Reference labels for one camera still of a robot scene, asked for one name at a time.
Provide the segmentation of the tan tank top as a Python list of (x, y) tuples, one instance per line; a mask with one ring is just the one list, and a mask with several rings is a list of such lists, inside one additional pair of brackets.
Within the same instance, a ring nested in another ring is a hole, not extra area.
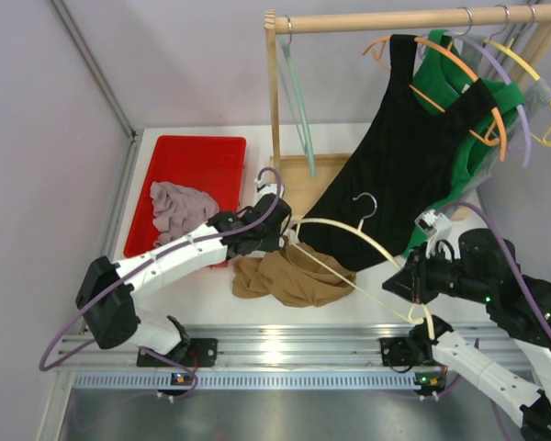
[(309, 245), (287, 244), (262, 257), (233, 264), (232, 294), (240, 299), (273, 296), (292, 308), (322, 307), (354, 291), (356, 273)]

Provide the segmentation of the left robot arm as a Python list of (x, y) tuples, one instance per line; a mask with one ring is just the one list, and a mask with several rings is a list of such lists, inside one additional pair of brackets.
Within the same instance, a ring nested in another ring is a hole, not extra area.
[(88, 267), (75, 300), (97, 346), (108, 350), (131, 343), (170, 365), (184, 362), (191, 346), (185, 327), (171, 315), (141, 311), (140, 304), (203, 267), (255, 251), (277, 250), (282, 223), (290, 213), (275, 189), (264, 192), (242, 215), (222, 211), (151, 252), (117, 262), (97, 258)]

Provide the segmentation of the cream hanger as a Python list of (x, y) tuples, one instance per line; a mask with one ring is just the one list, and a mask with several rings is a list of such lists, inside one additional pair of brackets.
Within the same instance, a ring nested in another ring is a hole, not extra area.
[(354, 203), (371, 202), (373, 207), (348, 222), (335, 217), (325, 219), (315, 213), (307, 214), (294, 224), (294, 246), (314, 262), (322, 264), (324, 257), (329, 256), (352, 272), (361, 272), (385, 261), (402, 269), (403, 265), (390, 251), (365, 233), (365, 222), (371, 221), (377, 213), (377, 199), (368, 192), (362, 192), (351, 200)]

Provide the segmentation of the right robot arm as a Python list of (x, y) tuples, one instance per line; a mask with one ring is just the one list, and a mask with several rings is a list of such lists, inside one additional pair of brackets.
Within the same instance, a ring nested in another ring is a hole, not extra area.
[(551, 440), (551, 283), (521, 274), (514, 245), (488, 229), (462, 233), (458, 248), (455, 259), (412, 248), (383, 289), (421, 306), (441, 294), (483, 305), (525, 354), (538, 381), (517, 379), (435, 315), (409, 332), (410, 353), (419, 364), (445, 365), (473, 384), (509, 415), (524, 439)]

